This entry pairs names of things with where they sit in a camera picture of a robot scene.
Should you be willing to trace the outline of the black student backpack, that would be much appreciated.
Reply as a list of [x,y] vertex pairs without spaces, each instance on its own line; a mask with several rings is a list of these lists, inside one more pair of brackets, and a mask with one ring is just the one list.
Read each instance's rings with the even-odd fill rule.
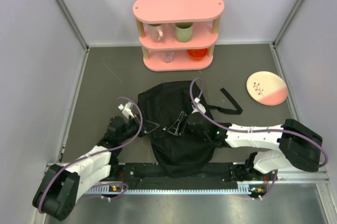
[[[190,81],[176,81],[161,83],[138,95],[138,106],[144,119],[163,124],[172,125],[173,121],[185,112],[192,114],[191,98],[199,98],[204,105],[205,115],[212,118],[211,110],[229,115],[240,115],[243,112],[241,106],[230,93],[222,88],[220,91],[233,105],[233,109],[225,109],[219,106],[207,104],[203,94],[197,85],[191,85]],[[174,136],[161,129],[157,129],[148,135],[153,153],[159,165],[169,174],[177,174],[182,171],[196,170],[207,164],[213,157],[216,147],[194,140],[192,137],[182,134]]]

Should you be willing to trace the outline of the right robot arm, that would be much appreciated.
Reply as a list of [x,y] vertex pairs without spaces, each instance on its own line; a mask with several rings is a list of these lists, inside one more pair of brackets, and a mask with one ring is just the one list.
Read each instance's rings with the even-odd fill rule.
[[283,168],[319,169],[322,137],[294,119],[275,126],[240,126],[214,124],[204,114],[193,112],[187,116],[185,132],[216,148],[259,148],[245,162],[246,174],[253,180]]

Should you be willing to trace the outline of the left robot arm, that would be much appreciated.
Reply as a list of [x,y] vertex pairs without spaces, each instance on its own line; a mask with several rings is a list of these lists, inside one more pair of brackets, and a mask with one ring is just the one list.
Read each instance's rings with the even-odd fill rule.
[[132,139],[151,134],[157,129],[179,135],[180,123],[185,113],[173,121],[172,125],[143,119],[139,114],[110,118],[107,131],[97,145],[88,153],[68,164],[53,164],[45,172],[33,198],[32,205],[62,221],[73,210],[78,199],[90,188],[96,187],[103,179],[114,180],[119,175],[117,156]]

